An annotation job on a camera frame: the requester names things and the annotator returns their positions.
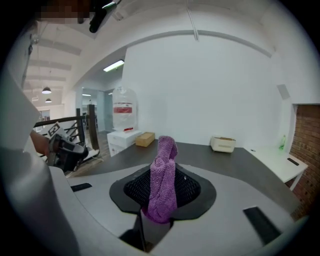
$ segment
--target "white box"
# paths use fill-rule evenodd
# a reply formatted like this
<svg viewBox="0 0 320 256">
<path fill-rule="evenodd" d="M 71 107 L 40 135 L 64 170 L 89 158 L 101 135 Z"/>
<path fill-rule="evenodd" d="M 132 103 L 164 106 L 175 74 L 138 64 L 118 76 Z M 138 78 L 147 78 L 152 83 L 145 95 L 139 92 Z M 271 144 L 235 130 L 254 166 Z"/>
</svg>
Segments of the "white box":
<svg viewBox="0 0 320 256">
<path fill-rule="evenodd" d="M 236 146 L 236 140 L 226 137 L 211 137 L 210 141 L 213 151 L 232 153 Z"/>
<path fill-rule="evenodd" d="M 110 156 L 113 157 L 116 154 L 120 153 L 122 150 L 125 150 L 125 148 L 109 143 L 109 150 L 110 150 Z"/>
<path fill-rule="evenodd" d="M 134 131 L 114 131 L 107 134 L 109 144 L 117 145 L 122 148 L 128 148 L 135 143 L 136 137 L 141 135 L 142 132 L 139 130 Z"/>
</svg>

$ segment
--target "gray countertop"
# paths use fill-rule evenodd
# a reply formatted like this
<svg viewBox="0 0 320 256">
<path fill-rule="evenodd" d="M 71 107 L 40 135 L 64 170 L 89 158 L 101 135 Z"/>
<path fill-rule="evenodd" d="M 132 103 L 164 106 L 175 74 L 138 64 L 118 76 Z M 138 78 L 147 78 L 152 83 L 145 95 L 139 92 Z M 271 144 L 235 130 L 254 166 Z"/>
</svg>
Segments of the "gray countertop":
<svg viewBox="0 0 320 256">
<path fill-rule="evenodd" d="M 299 201 L 290 189 L 263 163 L 237 147 L 233 153 L 213 152 L 210 146 L 177 142 L 175 162 L 191 165 L 242 180 L 273 200 L 288 213 L 292 213 Z M 90 175 L 110 173 L 145 163 L 152 163 L 157 155 L 158 141 L 148 147 L 132 145 L 94 168 Z"/>
</svg>

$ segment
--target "red label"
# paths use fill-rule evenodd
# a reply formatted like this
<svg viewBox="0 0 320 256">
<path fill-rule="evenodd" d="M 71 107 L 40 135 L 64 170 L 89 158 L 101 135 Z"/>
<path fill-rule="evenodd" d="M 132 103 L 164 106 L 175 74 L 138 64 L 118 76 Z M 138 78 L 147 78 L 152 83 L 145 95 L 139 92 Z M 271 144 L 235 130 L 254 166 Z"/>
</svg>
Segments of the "red label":
<svg viewBox="0 0 320 256">
<path fill-rule="evenodd" d="M 132 107 L 114 107 L 113 113 L 132 113 Z"/>
</svg>

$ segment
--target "floor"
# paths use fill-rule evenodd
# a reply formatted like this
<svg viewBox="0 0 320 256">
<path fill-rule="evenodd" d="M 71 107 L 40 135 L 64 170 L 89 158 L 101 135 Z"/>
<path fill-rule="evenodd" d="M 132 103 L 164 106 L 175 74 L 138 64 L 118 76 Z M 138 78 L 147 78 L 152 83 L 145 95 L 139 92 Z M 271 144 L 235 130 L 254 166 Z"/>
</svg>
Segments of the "floor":
<svg viewBox="0 0 320 256">
<path fill-rule="evenodd" d="M 107 132 L 100 131 L 97 133 L 97 137 L 100 149 L 99 155 L 96 158 L 83 163 L 77 171 L 70 171 L 68 173 L 65 173 L 66 178 L 89 175 L 90 170 L 92 170 L 93 167 L 101 164 L 103 161 L 107 161 L 111 157 L 108 146 Z"/>
</svg>

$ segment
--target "white table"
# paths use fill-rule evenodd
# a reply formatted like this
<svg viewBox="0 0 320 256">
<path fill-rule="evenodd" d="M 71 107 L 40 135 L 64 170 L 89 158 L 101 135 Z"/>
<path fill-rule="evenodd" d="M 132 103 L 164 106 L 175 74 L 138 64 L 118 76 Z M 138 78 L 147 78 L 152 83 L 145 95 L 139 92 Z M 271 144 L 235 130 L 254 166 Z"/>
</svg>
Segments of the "white table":
<svg viewBox="0 0 320 256">
<path fill-rule="evenodd" d="M 289 153 L 279 150 L 276 147 L 258 147 L 258 148 L 245 148 L 249 153 L 260 160 L 265 166 L 267 166 L 277 177 L 286 183 L 295 177 L 290 190 L 293 190 L 307 169 L 308 165 L 300 161 L 296 157 Z M 290 162 L 288 158 L 291 158 L 298 165 Z"/>
</svg>

